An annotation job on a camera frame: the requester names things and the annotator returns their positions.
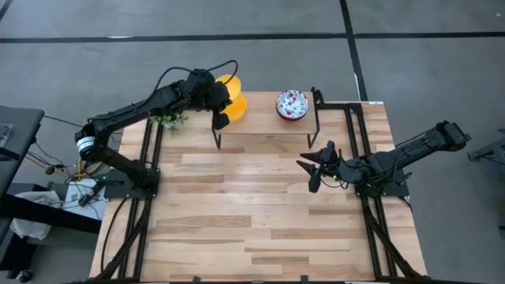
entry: concrete floor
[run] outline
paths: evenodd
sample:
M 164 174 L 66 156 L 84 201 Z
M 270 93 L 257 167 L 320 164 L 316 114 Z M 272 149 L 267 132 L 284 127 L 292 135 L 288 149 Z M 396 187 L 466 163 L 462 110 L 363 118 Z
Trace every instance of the concrete floor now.
M 348 0 L 348 5 L 354 32 L 505 31 L 500 0 Z M 0 38 L 344 31 L 336 0 L 13 0 L 0 22 Z M 496 130 L 505 128 L 504 38 L 359 39 L 357 49 L 368 98 L 385 102 L 397 142 L 443 119 L 456 121 L 472 136 L 467 151 L 501 137 Z M 1 104 L 38 107 L 83 122 L 145 97 L 169 66 L 208 67 L 231 58 L 239 61 L 246 91 L 315 85 L 327 100 L 358 98 L 345 39 L 48 43 L 0 44 Z M 166 82 L 183 76 L 173 73 Z M 74 131 L 44 120 L 38 139 L 48 152 L 72 163 Z M 67 138 L 55 141 L 61 132 Z M 505 225 L 503 168 L 468 162 L 460 151 L 432 155 L 408 170 L 428 273 L 503 282 L 505 240 L 498 229 Z M 58 179 L 23 163 L 15 180 L 43 185 Z M 92 243 L 44 247 L 34 259 L 33 283 L 86 278 L 92 255 Z

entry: wooden table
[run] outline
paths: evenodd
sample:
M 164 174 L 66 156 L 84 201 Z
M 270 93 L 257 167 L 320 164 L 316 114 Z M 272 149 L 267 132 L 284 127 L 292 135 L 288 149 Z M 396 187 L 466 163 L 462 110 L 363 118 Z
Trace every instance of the wooden table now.
M 372 150 L 393 148 L 384 105 L 363 103 L 363 110 Z M 228 134 L 219 150 L 211 114 L 186 114 L 190 119 L 180 131 L 164 133 L 162 184 L 152 205 L 141 281 L 374 279 L 360 201 L 352 186 L 321 186 L 317 194 L 309 193 L 309 176 L 295 163 L 299 153 L 309 151 L 305 136 Z M 313 151 L 333 140 L 350 159 L 344 112 L 320 110 L 319 116 Z M 123 155 L 138 159 L 144 126 L 139 122 L 125 129 Z M 356 121 L 354 127 L 361 142 Z M 107 262 L 123 242 L 129 202 L 113 225 Z M 425 274 L 409 208 L 394 197 L 383 203 L 391 240 Z M 107 205 L 90 276 L 99 273 L 103 239 L 118 204 Z M 378 246 L 386 274 L 379 241 Z M 135 251 L 136 245 L 127 275 L 133 274 Z

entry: black floor line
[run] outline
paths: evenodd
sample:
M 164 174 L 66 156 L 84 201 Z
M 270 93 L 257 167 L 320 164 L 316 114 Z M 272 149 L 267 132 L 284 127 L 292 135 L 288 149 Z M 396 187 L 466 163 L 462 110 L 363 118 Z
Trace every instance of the black floor line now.
M 275 33 L 234 35 L 145 35 L 61 38 L 1 38 L 0 43 L 148 43 L 212 40 L 345 39 L 345 33 Z
M 464 39 L 505 37 L 505 32 L 392 32 L 356 33 L 356 39 Z
M 360 58 L 357 54 L 356 41 L 354 40 L 353 26 L 350 22 L 349 8 L 347 7 L 346 0 L 340 0 L 340 8 L 342 8 L 342 17 L 344 25 L 346 26 L 347 43 L 349 44 L 350 58 L 353 63 L 354 76 L 357 82 L 357 92 L 360 101 L 368 101 L 366 93 L 365 79 L 361 71 Z
M 2 21 L 3 17 L 6 15 L 7 10 L 10 7 L 10 4 L 13 3 L 13 0 L 6 0 L 5 3 L 3 3 L 2 8 L 0 9 L 0 21 Z

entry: black bracket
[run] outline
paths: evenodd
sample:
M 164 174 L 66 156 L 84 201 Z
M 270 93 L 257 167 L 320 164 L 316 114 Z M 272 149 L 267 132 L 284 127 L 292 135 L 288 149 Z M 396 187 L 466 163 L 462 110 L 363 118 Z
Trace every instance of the black bracket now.
M 125 173 L 113 169 L 110 170 L 106 178 L 106 187 L 103 198 L 111 200 L 115 198 L 137 198 L 149 199 L 158 194 L 159 169 L 149 170 L 149 185 L 147 188 L 136 188 Z

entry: green plant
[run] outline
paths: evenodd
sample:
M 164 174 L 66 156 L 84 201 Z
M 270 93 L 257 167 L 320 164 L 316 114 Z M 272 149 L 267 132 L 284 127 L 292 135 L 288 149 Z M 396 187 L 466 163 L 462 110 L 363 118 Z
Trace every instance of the green plant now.
M 154 123 L 161 123 L 163 127 L 170 130 L 172 135 L 174 135 L 174 133 L 179 130 L 180 125 L 184 125 L 184 121 L 188 119 L 189 117 L 184 114 L 177 113 L 151 117 Z

